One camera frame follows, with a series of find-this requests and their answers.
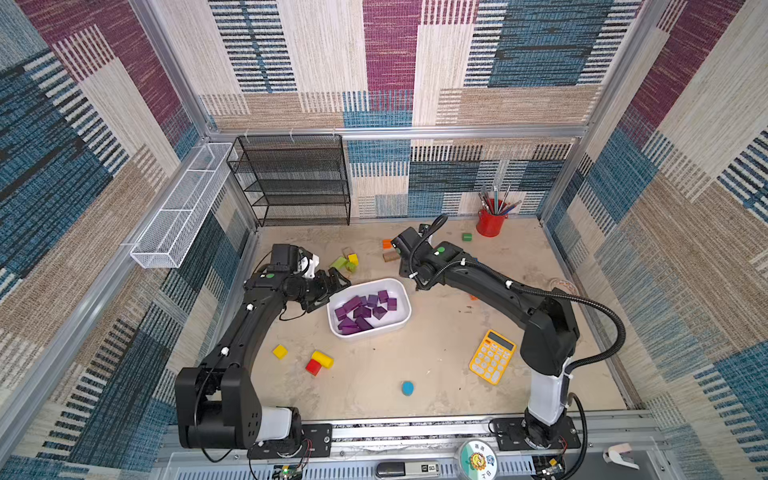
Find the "white plastic storage bin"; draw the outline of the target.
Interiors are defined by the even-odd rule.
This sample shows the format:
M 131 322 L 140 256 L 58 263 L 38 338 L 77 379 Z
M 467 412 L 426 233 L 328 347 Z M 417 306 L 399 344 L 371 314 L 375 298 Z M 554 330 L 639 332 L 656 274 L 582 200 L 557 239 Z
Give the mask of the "white plastic storage bin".
M 381 320 L 374 317 L 374 308 L 367 305 L 367 297 L 377 295 L 380 290 L 386 290 L 389 298 L 396 298 L 398 303 L 396 311 L 389 311 L 387 303 L 379 302 L 378 306 L 388 310 L 388 313 Z M 385 334 L 404 327 L 411 318 L 412 306 L 406 289 L 399 280 L 383 278 L 352 285 L 336 293 L 330 298 L 327 314 L 332 333 L 342 340 L 351 341 Z M 373 329 L 352 335 L 341 335 L 338 331 L 339 323 L 346 319 L 355 321 L 357 317 L 365 318 L 373 326 Z

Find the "long purple brick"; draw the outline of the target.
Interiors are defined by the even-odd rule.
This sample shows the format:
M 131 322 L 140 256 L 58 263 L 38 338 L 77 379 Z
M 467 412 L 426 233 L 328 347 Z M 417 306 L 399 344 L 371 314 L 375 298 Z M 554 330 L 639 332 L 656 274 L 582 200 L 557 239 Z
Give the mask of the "long purple brick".
M 346 319 L 339 323 L 338 331 L 341 335 L 352 335 L 361 331 L 359 325 L 352 320 Z

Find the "small purple cube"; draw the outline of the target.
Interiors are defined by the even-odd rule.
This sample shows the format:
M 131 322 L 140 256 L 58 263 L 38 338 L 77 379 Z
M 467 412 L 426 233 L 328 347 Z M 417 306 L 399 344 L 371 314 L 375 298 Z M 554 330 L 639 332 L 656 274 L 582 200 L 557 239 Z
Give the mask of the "small purple cube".
M 373 315 L 375 318 L 381 320 L 386 314 L 388 313 L 388 310 L 381 306 L 376 306 L 373 309 Z

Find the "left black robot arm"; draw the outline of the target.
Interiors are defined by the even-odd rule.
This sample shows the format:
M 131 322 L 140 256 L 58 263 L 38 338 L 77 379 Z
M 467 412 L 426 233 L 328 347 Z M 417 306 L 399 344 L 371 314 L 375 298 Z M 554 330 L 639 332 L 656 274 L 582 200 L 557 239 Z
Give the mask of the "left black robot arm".
M 262 405 L 249 369 L 289 303 L 312 313 L 350 285 L 337 268 L 320 269 L 318 257 L 308 250 L 273 245 L 244 282 L 241 306 L 212 351 L 176 377 L 181 446 L 203 452 L 260 447 L 285 456 L 301 452 L 308 442 L 300 413 L 294 407 Z

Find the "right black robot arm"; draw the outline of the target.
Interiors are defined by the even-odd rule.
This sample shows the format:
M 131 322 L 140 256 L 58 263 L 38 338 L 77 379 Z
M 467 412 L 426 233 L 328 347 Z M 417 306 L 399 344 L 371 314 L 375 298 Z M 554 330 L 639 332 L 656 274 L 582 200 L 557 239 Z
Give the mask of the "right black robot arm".
M 531 370 L 524 438 L 533 448 L 550 448 L 565 427 L 573 371 L 616 355 L 626 341 L 626 327 L 613 310 L 591 299 L 520 283 L 450 242 L 433 246 L 431 236 L 446 222 L 440 215 L 426 230 L 409 227 L 392 239 L 400 256 L 399 274 L 412 279 L 418 290 L 440 284 L 471 294 L 523 330 L 519 352 Z M 574 303 L 603 313 L 616 329 L 616 339 L 606 350 L 578 360 L 573 358 L 580 338 Z

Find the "brown wooden brick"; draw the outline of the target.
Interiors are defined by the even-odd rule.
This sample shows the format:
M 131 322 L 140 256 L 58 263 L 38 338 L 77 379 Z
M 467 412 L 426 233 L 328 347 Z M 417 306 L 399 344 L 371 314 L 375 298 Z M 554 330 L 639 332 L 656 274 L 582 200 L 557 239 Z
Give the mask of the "brown wooden brick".
M 385 262 L 394 262 L 400 260 L 400 254 L 395 250 L 387 250 L 382 254 Z

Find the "lime green brick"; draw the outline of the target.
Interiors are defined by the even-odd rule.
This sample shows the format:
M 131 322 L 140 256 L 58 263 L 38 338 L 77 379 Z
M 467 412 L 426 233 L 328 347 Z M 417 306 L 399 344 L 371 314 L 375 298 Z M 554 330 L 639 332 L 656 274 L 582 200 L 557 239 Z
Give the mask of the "lime green brick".
M 331 264 L 331 267 L 342 271 L 346 268 L 347 263 L 348 260 L 345 257 L 339 257 Z

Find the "yellow small cube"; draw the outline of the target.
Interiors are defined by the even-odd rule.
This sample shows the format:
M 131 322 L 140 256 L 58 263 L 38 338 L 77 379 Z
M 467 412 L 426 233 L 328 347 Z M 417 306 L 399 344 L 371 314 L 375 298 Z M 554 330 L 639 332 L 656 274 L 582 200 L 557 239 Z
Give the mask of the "yellow small cube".
M 276 358 L 283 359 L 287 355 L 288 350 L 283 345 L 277 345 L 272 353 Z

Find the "yellow cylinder block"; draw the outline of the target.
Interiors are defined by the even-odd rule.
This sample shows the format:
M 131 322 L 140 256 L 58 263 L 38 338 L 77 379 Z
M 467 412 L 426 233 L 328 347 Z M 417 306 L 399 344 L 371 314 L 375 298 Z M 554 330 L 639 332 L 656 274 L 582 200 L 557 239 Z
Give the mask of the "yellow cylinder block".
M 321 351 L 314 351 L 311 359 L 319 363 L 325 369 L 331 369 L 334 365 L 334 359 Z

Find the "red cube block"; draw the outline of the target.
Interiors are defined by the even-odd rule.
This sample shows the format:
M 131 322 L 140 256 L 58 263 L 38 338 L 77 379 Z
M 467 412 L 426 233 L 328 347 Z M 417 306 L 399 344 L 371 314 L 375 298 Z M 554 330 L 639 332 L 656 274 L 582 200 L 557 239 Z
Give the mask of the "red cube block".
M 310 373 L 312 376 L 317 376 L 322 369 L 323 369 L 323 366 L 317 360 L 314 360 L 314 359 L 310 359 L 305 366 L 305 370 L 308 373 Z

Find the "red pen cup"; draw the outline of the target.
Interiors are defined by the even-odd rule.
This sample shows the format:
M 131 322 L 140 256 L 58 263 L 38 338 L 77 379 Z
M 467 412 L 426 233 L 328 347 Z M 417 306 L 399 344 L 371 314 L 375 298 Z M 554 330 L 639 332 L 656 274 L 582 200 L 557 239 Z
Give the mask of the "red pen cup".
M 476 231 L 484 237 L 497 237 L 501 233 L 506 219 L 506 215 L 494 215 L 488 210 L 482 209 L 478 212 Z

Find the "yellow calculator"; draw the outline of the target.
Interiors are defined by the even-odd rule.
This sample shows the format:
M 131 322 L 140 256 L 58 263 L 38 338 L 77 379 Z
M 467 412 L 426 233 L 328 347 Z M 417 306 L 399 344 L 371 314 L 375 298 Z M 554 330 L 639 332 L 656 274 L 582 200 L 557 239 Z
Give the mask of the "yellow calculator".
M 517 345 L 489 329 L 469 362 L 469 370 L 491 385 L 498 385 Z

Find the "blue round block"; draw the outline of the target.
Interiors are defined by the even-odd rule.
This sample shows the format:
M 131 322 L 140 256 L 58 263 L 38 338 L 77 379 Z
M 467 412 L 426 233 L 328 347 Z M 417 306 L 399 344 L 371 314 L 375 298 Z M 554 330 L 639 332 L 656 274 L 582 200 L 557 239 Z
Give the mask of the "blue round block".
M 404 381 L 401 385 L 401 391 L 405 396 L 411 396 L 414 393 L 415 387 L 411 381 Z

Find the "roll of tape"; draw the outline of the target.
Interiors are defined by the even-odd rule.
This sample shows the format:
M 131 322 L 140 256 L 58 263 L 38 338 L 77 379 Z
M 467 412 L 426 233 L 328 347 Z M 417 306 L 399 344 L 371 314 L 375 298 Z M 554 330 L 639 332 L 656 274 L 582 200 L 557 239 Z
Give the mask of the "roll of tape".
M 567 293 L 576 295 L 579 293 L 578 288 L 575 286 L 575 284 L 569 280 L 560 279 L 560 278 L 553 278 L 550 280 L 549 286 L 552 289 L 560 289 L 562 291 L 565 291 Z

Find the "round green sticker badge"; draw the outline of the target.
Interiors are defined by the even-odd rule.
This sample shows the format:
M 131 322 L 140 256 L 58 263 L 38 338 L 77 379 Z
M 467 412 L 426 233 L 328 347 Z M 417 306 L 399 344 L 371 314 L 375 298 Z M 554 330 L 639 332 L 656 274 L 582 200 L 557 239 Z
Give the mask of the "round green sticker badge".
M 480 439 L 465 441 L 455 454 L 457 476 L 464 480 L 494 480 L 498 461 L 491 446 Z

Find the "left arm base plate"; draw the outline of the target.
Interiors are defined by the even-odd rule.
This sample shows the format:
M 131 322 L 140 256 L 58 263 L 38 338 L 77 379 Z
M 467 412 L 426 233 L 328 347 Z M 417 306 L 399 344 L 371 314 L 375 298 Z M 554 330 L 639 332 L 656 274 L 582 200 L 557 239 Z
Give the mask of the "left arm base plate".
M 298 460 L 330 456 L 333 426 L 330 423 L 304 424 L 293 428 L 282 440 L 257 442 L 248 450 L 249 460 Z

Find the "white mesh wall basket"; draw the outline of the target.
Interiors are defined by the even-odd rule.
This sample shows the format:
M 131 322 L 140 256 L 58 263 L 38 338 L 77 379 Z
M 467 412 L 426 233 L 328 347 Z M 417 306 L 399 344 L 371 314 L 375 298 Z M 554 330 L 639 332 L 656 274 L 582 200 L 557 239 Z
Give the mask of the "white mesh wall basket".
M 228 175 L 230 143 L 200 147 L 130 255 L 144 269 L 182 265 Z

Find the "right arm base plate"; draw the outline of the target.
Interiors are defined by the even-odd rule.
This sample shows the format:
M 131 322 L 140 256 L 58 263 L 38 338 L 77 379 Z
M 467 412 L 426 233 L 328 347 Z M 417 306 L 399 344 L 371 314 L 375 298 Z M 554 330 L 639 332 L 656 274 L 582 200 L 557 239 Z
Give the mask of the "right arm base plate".
M 516 415 L 490 421 L 489 430 L 501 451 L 579 449 L 582 440 L 567 415 L 546 425 L 534 417 Z

